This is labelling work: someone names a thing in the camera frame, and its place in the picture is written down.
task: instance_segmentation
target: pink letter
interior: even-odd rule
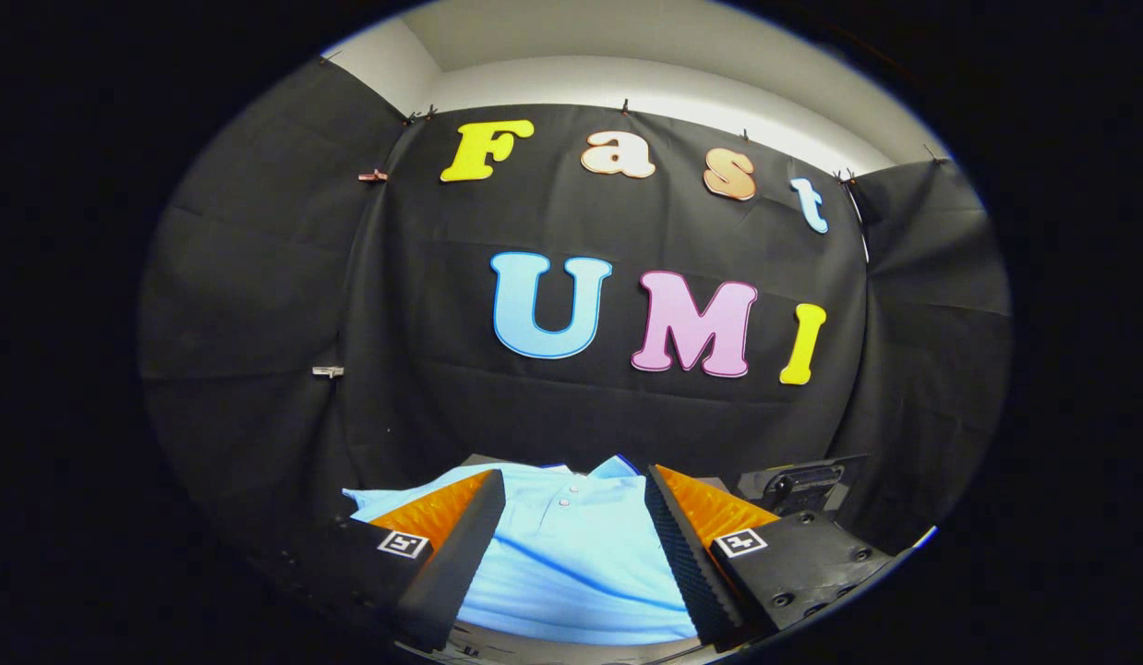
[[[645,345],[633,354],[633,367],[646,371],[670,369],[674,361],[665,348],[668,337],[673,336],[684,370],[690,370],[714,339],[710,356],[703,361],[703,371],[727,378],[748,374],[744,342],[748,315],[757,302],[756,287],[744,282],[720,283],[701,315],[681,274],[655,270],[642,274],[641,285],[649,291],[649,320]]]

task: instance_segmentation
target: light blue letter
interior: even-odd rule
[[[796,177],[790,181],[790,185],[793,185],[797,194],[800,195],[800,211],[805,215],[805,222],[809,223],[809,227],[820,233],[829,231],[829,224],[825,224],[822,215],[817,215],[817,206],[822,205],[822,195],[814,192],[814,186],[809,184],[809,181]]]
[[[597,336],[600,320],[600,287],[613,274],[613,265],[600,259],[575,257],[563,270],[575,279],[572,323],[549,332],[535,323],[538,277],[551,269],[541,254],[501,253],[490,259],[498,274],[494,296],[494,331],[509,350],[528,358],[560,359],[586,350]]]

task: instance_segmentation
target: light blue shirt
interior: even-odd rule
[[[458,466],[414,489],[343,489],[369,522],[497,468],[505,508],[457,619],[562,643],[668,643],[697,636],[645,504],[645,476],[622,457],[588,475],[567,466]]]

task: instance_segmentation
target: letter u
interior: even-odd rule
[[[494,296],[494,331],[502,344],[517,354],[537,359],[562,359],[586,350],[597,336],[600,321],[600,290],[613,265],[600,259],[575,257],[563,270],[575,279],[572,323],[559,332],[535,323],[538,278],[551,269],[542,254],[501,253],[490,259],[497,273]]]

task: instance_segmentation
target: white wall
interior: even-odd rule
[[[856,174],[894,166],[878,147],[777,94],[724,77],[650,61],[547,56],[440,72],[400,18],[359,32],[323,53],[400,113],[554,103],[630,110],[712,127],[777,149],[825,171]]]
[[[425,98],[440,78],[440,65],[399,17],[331,46],[322,56],[333,56],[329,62],[369,85],[405,115],[427,110]]]
[[[706,72],[630,58],[572,55],[507,61],[446,72],[421,105],[441,111],[499,104],[585,104],[630,110],[712,127],[748,130],[828,173],[894,166],[870,143],[824,117],[751,85]]]

